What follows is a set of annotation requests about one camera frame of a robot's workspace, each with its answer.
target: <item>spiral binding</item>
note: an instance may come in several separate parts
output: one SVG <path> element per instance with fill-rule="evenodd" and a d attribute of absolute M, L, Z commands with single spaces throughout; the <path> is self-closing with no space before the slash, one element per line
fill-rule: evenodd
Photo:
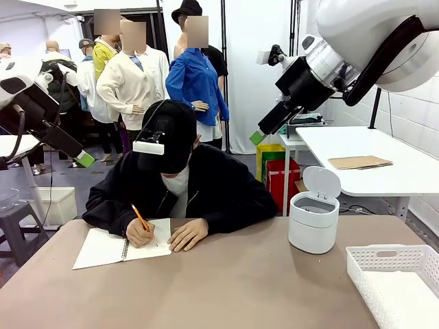
<path fill-rule="evenodd" d="M 128 247 L 130 246 L 130 241 L 128 239 L 125 239 L 125 244 L 123 245 L 122 250 L 122 259 L 125 260 L 126 254 L 128 253 Z"/>

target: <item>table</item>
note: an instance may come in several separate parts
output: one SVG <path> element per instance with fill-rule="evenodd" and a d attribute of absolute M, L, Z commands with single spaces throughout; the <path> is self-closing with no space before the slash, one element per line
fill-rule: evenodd
<path fill-rule="evenodd" d="M 345 247 L 423 244 L 396 217 L 341 216 L 334 248 L 311 255 L 289 244 L 288 219 L 278 218 L 190 252 L 73 271 L 88 229 L 68 222 L 6 283 L 2 328 L 378 328 Z"/>
<path fill-rule="evenodd" d="M 342 192 L 354 197 L 394 199 L 395 215 L 405 220 L 410 197 L 439 193 L 439 161 L 391 136 L 367 127 L 306 127 L 298 134 L 325 168 L 337 174 Z M 378 156 L 392 166 L 337 170 L 331 158 Z"/>
<path fill-rule="evenodd" d="M 281 145 L 285 148 L 285 175 L 283 180 L 283 211 L 282 216 L 288 216 L 288 182 L 289 182 L 289 159 L 291 151 L 294 151 L 294 161 L 299 161 L 299 151 L 307 151 L 308 147 L 304 141 L 289 141 L 287 135 L 277 134 Z"/>
<path fill-rule="evenodd" d="M 15 135 L 0 135 L 0 156 L 9 156 L 11 154 L 12 150 L 14 149 L 16 139 L 17 136 Z M 36 139 L 32 135 L 23 135 L 21 137 L 20 146 L 16 152 L 15 157 L 19 157 L 24 153 L 26 153 L 27 151 L 30 151 L 38 143 L 39 143 L 38 139 Z M 41 223 L 43 223 L 45 217 L 43 201 L 38 191 L 38 185 L 35 182 L 34 175 L 32 174 L 32 168 L 30 167 L 29 159 L 27 159 L 27 157 L 23 158 L 21 162 L 23 163 L 26 179 L 27 182 L 29 183 L 29 187 L 32 192 L 32 197 L 34 198 L 35 201 L 36 214 L 40 219 Z M 44 223 L 44 227 L 45 229 L 49 229 L 50 228 L 49 223 L 48 222 Z"/>

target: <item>open lid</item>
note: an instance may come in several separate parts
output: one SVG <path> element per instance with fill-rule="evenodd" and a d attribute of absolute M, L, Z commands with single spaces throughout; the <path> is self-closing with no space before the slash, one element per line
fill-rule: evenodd
<path fill-rule="evenodd" d="M 338 176 L 322 167 L 306 168 L 303 172 L 303 183 L 308 191 L 326 199 L 338 197 L 342 190 Z"/>

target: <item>black cap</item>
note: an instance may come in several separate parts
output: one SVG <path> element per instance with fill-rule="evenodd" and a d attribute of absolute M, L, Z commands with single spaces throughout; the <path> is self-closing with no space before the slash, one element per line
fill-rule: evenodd
<path fill-rule="evenodd" d="M 165 154 L 140 153 L 140 170 L 180 173 L 187 166 L 197 138 L 195 112 L 179 101 L 158 101 L 146 111 L 142 126 L 137 140 L 155 143 L 155 138 L 165 146 Z"/>
<path fill-rule="evenodd" d="M 177 24 L 180 14 L 184 14 L 187 16 L 202 16 L 203 9 L 201 8 L 197 0 L 183 0 L 180 8 L 172 12 L 172 19 Z"/>
<path fill-rule="evenodd" d="M 93 47 L 93 41 L 90 39 L 81 39 L 80 41 L 80 49 Z"/>

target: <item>hand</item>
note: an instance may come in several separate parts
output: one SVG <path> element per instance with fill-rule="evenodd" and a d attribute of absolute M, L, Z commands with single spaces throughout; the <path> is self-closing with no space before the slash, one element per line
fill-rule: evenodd
<path fill-rule="evenodd" d="M 195 106 L 195 111 L 206 112 L 209 109 L 209 105 L 203 101 L 193 101 L 192 105 Z"/>
<path fill-rule="evenodd" d="M 142 115 L 142 114 L 145 114 L 145 109 L 142 108 L 141 106 L 134 105 L 132 107 L 132 113 L 137 114 L 137 115 Z"/>
<path fill-rule="evenodd" d="M 136 248 L 143 247 L 154 238 L 154 229 L 156 226 L 151 223 L 147 223 L 150 231 L 148 232 L 142 225 L 139 218 L 133 219 L 126 229 L 126 236 L 128 240 Z"/>
<path fill-rule="evenodd" d="M 168 240 L 168 243 L 171 243 L 169 250 L 179 252 L 184 247 L 186 252 L 189 251 L 198 241 L 207 236 L 208 230 L 209 225 L 206 219 L 199 218 L 190 221 L 179 227 Z"/>

